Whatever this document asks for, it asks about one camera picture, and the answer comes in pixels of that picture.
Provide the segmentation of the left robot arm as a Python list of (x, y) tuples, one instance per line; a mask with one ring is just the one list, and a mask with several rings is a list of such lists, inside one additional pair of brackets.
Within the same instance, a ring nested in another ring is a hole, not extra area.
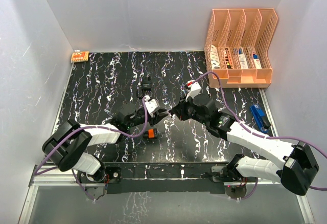
[(115, 144), (126, 138), (131, 128), (141, 124), (154, 126), (168, 115), (155, 100), (145, 104), (139, 109), (134, 104), (124, 104), (105, 125), (82, 125), (69, 119), (45, 141), (42, 151), (60, 171), (77, 170), (99, 183), (105, 178), (106, 166), (96, 156), (88, 154), (87, 147)]

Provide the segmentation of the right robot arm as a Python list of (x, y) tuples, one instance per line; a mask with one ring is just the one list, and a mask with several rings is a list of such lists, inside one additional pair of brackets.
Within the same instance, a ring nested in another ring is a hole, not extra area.
[(237, 154), (227, 165), (228, 177), (238, 182), (244, 177), (256, 177), (281, 183), (296, 195), (306, 195), (319, 171), (310, 146), (302, 141), (269, 137), (238, 122), (233, 115), (220, 111), (206, 94), (181, 98), (170, 113), (179, 120), (193, 119), (214, 137), (235, 143), (257, 152), (261, 159)]

